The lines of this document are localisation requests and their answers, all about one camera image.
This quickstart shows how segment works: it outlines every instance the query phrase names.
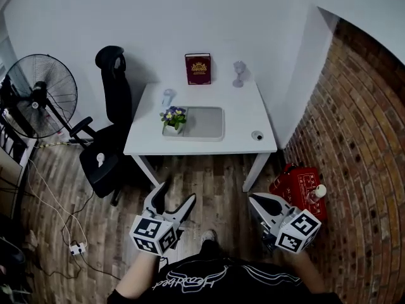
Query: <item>white table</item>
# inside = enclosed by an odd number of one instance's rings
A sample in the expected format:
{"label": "white table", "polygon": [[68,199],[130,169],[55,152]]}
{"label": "white table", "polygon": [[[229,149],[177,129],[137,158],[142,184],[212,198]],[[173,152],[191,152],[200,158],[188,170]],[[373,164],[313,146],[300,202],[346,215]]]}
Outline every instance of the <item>white table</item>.
{"label": "white table", "polygon": [[[217,106],[225,111],[225,135],[220,142],[171,141],[162,135],[161,102],[165,89],[173,89],[174,106]],[[258,130],[263,138],[257,141],[252,132]],[[255,82],[245,82],[234,88],[232,79],[217,80],[211,85],[159,83],[148,84],[139,102],[124,154],[131,155],[151,182],[159,179],[146,160],[146,155],[216,155],[258,153],[246,177],[243,191],[248,192],[277,146],[273,131]]]}

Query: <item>plastic bottle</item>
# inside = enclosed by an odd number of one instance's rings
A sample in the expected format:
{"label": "plastic bottle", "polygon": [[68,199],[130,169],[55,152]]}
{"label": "plastic bottle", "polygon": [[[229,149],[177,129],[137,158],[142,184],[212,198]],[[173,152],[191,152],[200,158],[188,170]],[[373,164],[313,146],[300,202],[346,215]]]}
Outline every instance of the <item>plastic bottle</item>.
{"label": "plastic bottle", "polygon": [[317,187],[310,191],[306,196],[306,201],[308,204],[317,203],[324,195],[327,194],[327,188],[324,185],[317,185]]}

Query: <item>maroon book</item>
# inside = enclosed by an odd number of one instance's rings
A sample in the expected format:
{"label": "maroon book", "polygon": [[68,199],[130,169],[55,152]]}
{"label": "maroon book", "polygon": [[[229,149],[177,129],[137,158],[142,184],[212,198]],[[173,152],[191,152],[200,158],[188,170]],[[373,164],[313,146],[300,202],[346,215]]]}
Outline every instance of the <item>maroon book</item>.
{"label": "maroon book", "polygon": [[186,54],[185,68],[189,84],[211,84],[211,55]]}

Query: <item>gold emblem on book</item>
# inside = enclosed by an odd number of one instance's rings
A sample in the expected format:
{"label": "gold emblem on book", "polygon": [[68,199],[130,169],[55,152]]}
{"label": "gold emblem on book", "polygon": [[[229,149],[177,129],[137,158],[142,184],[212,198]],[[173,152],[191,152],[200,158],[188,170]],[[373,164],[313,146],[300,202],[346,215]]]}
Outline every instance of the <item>gold emblem on book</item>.
{"label": "gold emblem on book", "polygon": [[201,62],[197,62],[195,64],[192,65],[191,70],[193,72],[196,71],[206,71],[207,70],[207,66],[205,64],[202,64]]}

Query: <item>forearm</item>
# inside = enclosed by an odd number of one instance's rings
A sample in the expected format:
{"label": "forearm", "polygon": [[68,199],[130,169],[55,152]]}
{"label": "forearm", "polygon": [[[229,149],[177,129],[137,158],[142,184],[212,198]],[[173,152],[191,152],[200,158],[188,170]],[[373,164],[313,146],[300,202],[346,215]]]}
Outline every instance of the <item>forearm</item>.
{"label": "forearm", "polygon": [[159,269],[159,257],[141,251],[116,291],[126,298],[136,299],[153,285]]}
{"label": "forearm", "polygon": [[303,251],[298,255],[289,254],[286,260],[294,269],[296,275],[301,278],[302,282],[313,294],[326,293],[325,283],[321,274],[312,263],[309,255]]}

